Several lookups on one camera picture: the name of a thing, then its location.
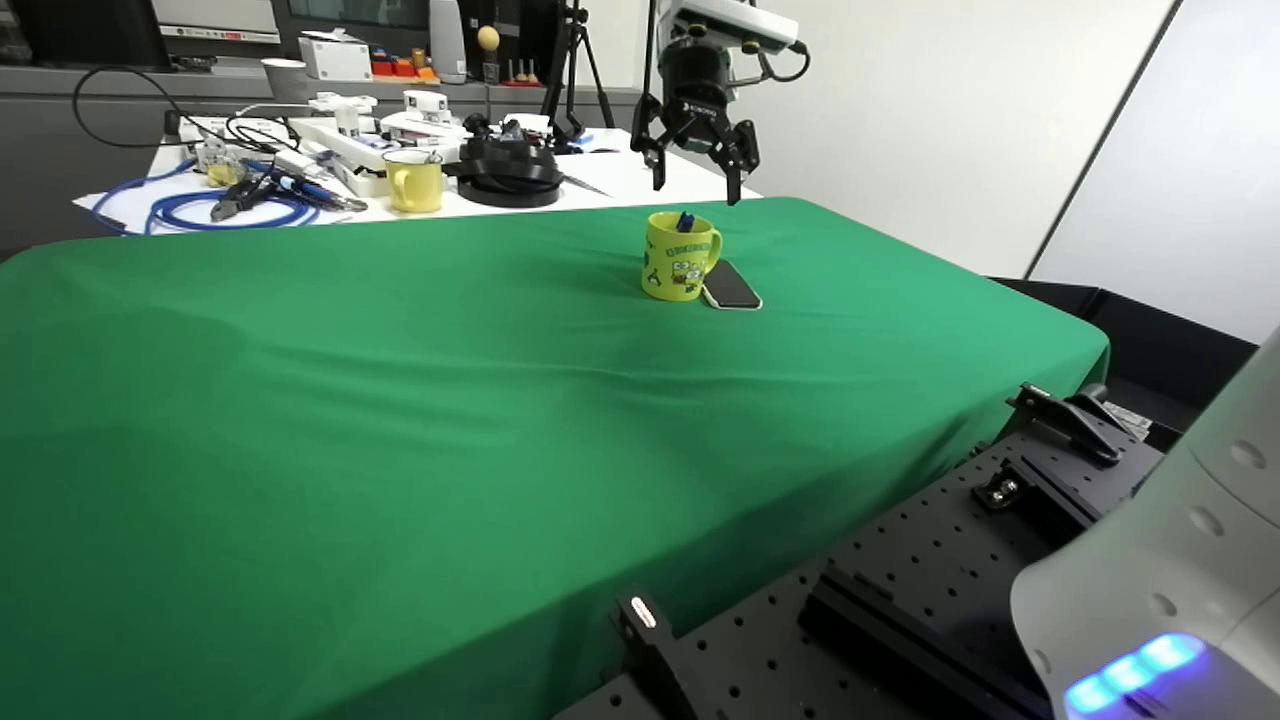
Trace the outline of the white table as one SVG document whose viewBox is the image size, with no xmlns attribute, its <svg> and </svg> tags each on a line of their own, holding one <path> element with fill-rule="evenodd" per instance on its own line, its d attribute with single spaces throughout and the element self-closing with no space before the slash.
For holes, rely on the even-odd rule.
<svg viewBox="0 0 1280 720">
<path fill-rule="evenodd" d="M 280 202 L 261 202 L 229 220 L 214 223 L 210 210 L 214 192 L 204 176 L 182 163 L 175 147 L 159 149 L 147 182 L 127 181 L 114 190 L 76 199 L 110 231 L 127 234 L 172 234 L 247 227 L 332 225 L 339 223 L 378 223 L 411 219 L 396 211 L 389 199 L 372 199 L 366 211 L 339 213 L 293 210 Z M 603 208 L 675 206 L 698 202 L 723 202 L 724 178 L 676 152 L 666 156 L 666 186 L 652 188 L 652 172 L 641 156 L 628 150 L 623 129 L 590 128 L 582 154 L 558 159 L 566 179 L 552 211 Z"/>
</svg>

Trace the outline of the black smartphone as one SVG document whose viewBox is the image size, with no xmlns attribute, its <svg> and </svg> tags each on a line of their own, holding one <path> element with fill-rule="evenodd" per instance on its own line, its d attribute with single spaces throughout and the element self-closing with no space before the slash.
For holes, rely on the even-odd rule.
<svg viewBox="0 0 1280 720">
<path fill-rule="evenodd" d="M 712 307 L 727 311 L 756 311 L 763 301 L 733 264 L 721 259 L 705 275 L 701 296 Z"/>
</svg>

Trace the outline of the plain yellow mug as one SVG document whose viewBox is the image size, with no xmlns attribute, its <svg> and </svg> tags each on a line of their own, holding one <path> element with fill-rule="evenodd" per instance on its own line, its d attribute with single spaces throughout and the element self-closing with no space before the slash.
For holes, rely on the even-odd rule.
<svg viewBox="0 0 1280 720">
<path fill-rule="evenodd" d="M 381 155 L 387 170 L 390 208 L 408 214 L 439 211 L 445 177 L 443 158 L 426 149 L 394 149 Z"/>
</svg>

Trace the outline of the black toggle clamp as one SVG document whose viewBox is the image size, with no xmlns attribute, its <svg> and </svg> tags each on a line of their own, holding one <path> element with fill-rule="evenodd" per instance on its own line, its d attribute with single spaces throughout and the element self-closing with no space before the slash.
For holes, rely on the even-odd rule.
<svg viewBox="0 0 1280 720">
<path fill-rule="evenodd" d="M 1107 400 L 1108 388 L 1103 383 L 1084 386 L 1065 398 L 1032 383 L 1023 383 L 1006 400 L 1012 415 L 1000 434 L 1007 436 L 1038 423 L 1062 437 L 1075 455 L 1101 468 L 1114 468 L 1138 442 L 1138 437 L 1106 409 Z"/>
<path fill-rule="evenodd" d="M 664 720 L 716 720 L 689 659 L 663 612 L 641 592 L 614 600 L 623 669 Z"/>
</svg>

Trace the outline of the blue handled screwdriver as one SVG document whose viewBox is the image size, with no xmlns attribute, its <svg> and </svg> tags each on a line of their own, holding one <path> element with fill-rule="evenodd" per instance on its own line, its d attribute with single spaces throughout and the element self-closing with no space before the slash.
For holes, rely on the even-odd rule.
<svg viewBox="0 0 1280 720">
<path fill-rule="evenodd" d="M 269 165 L 265 174 L 283 193 L 291 193 L 324 211 L 360 213 L 369 209 L 364 200 L 346 197 L 312 179 L 287 173 L 274 165 Z"/>
</svg>

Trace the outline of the row of coloured blocks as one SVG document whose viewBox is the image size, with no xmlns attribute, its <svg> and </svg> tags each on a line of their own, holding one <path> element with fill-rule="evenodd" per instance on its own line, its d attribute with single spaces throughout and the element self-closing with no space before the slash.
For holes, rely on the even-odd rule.
<svg viewBox="0 0 1280 720">
<path fill-rule="evenodd" d="M 371 46 L 369 60 L 375 82 L 426 86 L 440 83 L 425 47 L 412 47 L 407 54 L 396 55 L 384 47 Z"/>
</svg>

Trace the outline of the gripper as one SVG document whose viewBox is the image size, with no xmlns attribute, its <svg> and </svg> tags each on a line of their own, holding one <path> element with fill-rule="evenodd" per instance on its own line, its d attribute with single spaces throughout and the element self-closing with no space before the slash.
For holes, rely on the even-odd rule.
<svg viewBox="0 0 1280 720">
<path fill-rule="evenodd" d="M 705 38 L 677 38 L 659 55 L 662 101 L 640 97 L 634 113 L 631 150 L 652 172 L 652 188 L 666 186 L 666 150 L 687 131 L 701 131 L 705 155 L 722 170 L 726 202 L 742 197 L 742 179 L 760 164 L 755 126 L 727 118 L 730 61 L 727 51 Z"/>
</svg>

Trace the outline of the grey cylindrical speaker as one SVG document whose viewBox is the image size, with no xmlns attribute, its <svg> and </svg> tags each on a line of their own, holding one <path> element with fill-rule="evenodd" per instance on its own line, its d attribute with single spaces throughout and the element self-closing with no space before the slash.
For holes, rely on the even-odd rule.
<svg viewBox="0 0 1280 720">
<path fill-rule="evenodd" d="M 431 69 L 443 85 L 465 85 L 468 63 L 458 0 L 429 0 L 428 10 Z"/>
</svg>

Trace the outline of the monitor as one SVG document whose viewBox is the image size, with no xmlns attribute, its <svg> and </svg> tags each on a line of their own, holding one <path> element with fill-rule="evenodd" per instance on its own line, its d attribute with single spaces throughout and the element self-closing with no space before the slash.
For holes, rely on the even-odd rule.
<svg viewBox="0 0 1280 720">
<path fill-rule="evenodd" d="M 271 0 L 151 0 L 161 36 L 278 45 Z"/>
</svg>

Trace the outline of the white paper cup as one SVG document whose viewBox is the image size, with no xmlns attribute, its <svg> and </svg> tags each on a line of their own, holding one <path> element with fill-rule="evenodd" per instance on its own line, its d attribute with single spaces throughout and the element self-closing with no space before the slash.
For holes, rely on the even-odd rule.
<svg viewBox="0 0 1280 720">
<path fill-rule="evenodd" d="M 305 105 L 308 101 L 308 74 L 305 61 L 264 58 L 260 63 L 275 104 Z"/>
</svg>

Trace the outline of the black storage bin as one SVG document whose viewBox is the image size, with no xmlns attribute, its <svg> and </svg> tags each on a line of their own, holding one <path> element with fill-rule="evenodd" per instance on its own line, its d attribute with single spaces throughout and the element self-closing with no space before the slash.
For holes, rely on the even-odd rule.
<svg viewBox="0 0 1280 720">
<path fill-rule="evenodd" d="M 1258 346 L 1093 286 L 1000 278 L 1001 284 L 1102 331 L 1108 397 L 1174 430 L 1188 430 Z"/>
</svg>

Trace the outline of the green tablecloth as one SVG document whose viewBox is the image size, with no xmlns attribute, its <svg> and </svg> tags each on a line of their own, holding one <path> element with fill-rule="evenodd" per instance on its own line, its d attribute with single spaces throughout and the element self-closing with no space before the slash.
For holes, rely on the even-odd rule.
<svg viewBox="0 0 1280 720">
<path fill-rule="evenodd" d="M 76 240 L 0 263 L 0 720 L 539 720 L 1108 340 L 799 199 Z"/>
</svg>

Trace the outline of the yellow cartoon print mug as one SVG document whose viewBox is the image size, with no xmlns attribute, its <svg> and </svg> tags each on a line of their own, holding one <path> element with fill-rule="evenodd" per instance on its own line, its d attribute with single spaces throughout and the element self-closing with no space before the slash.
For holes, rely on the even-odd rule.
<svg viewBox="0 0 1280 720">
<path fill-rule="evenodd" d="M 723 247 L 723 234 L 701 217 L 696 217 L 691 233 L 678 233 L 675 225 L 680 213 L 657 211 L 646 222 L 641 288 L 666 302 L 698 300 Z"/>
</svg>

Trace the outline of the white cardboard box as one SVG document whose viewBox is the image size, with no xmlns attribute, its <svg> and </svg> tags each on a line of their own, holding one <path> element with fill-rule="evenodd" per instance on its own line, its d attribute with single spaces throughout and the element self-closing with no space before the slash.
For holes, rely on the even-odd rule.
<svg viewBox="0 0 1280 720">
<path fill-rule="evenodd" d="M 346 33 L 342 28 L 303 31 L 298 37 L 298 45 L 306 74 L 312 79 L 334 82 L 372 79 L 369 44 Z"/>
</svg>

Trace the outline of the white power strip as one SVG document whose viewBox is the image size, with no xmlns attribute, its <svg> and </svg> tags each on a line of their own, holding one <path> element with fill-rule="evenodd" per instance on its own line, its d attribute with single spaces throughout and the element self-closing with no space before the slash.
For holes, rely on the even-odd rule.
<svg viewBox="0 0 1280 720">
<path fill-rule="evenodd" d="M 306 152 L 314 155 L 351 195 L 358 199 L 390 195 L 384 156 L 401 149 L 399 143 L 380 135 L 343 135 L 330 117 L 294 117 L 287 123 L 300 136 Z"/>
</svg>

